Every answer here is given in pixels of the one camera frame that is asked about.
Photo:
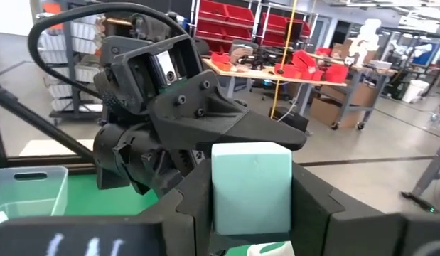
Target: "foam block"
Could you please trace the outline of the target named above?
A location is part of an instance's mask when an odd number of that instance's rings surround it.
[[[287,232],[292,152],[273,142],[212,147],[213,222],[221,235]]]

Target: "black cable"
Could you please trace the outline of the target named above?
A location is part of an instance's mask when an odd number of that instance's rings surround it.
[[[83,92],[100,98],[100,94],[98,92],[95,92],[94,90],[85,87],[83,84],[71,80],[70,78],[67,78],[59,72],[55,71],[54,69],[50,68],[40,57],[40,53],[38,52],[38,41],[41,33],[51,26],[72,21],[85,16],[103,14],[113,11],[123,11],[147,15],[168,25],[171,28],[172,32],[176,33],[176,35],[187,34],[186,31],[184,31],[182,27],[178,25],[178,23],[167,17],[164,13],[151,9],[147,6],[132,3],[93,4],[89,6],[77,7],[69,11],[64,11],[58,15],[44,18],[43,20],[35,24],[28,35],[27,47],[28,51],[30,52],[30,56],[32,57],[33,61],[35,61],[35,64],[38,65],[38,67],[40,67],[47,74],[52,75],[53,77],[63,82],[66,82],[67,84],[72,85]]]

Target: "floor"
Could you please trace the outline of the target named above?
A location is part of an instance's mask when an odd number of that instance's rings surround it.
[[[51,98],[43,85],[42,72],[31,62],[25,38],[0,34],[0,83],[20,102],[48,118]],[[271,100],[261,101],[259,90],[235,96],[247,101],[254,111],[268,113]],[[333,131],[311,119],[308,128],[313,135],[302,150],[294,152],[294,161],[304,163],[315,175],[382,212],[420,213],[398,192],[412,189],[440,146],[440,125],[429,121],[439,103],[440,94],[412,105],[381,98],[363,131]],[[60,128],[76,139],[93,139],[99,129],[95,121],[66,121]],[[48,139],[1,108],[0,130],[6,150],[13,156],[30,140]],[[415,160],[420,156],[424,160]],[[348,164],[345,160],[357,161]],[[434,183],[424,198],[440,209],[440,184]]]

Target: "light green block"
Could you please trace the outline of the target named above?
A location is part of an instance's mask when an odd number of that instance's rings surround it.
[[[292,152],[272,142],[212,147],[213,220],[221,235],[287,232]]]

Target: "yellow pole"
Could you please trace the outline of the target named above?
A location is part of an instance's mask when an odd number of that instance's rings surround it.
[[[292,22],[294,21],[294,14],[296,13],[296,6],[297,6],[297,0],[294,0],[294,3],[292,4],[291,20],[289,21],[286,44],[284,46],[283,59],[281,60],[281,67],[280,67],[281,69],[284,68],[284,62],[286,61],[286,54],[288,53],[289,39],[291,38]],[[272,119],[274,118],[275,107],[277,105],[277,100],[278,100],[279,83],[280,83],[280,80],[278,79],[277,86],[275,87],[274,104],[272,106],[272,111],[270,112],[270,118],[272,118]]]

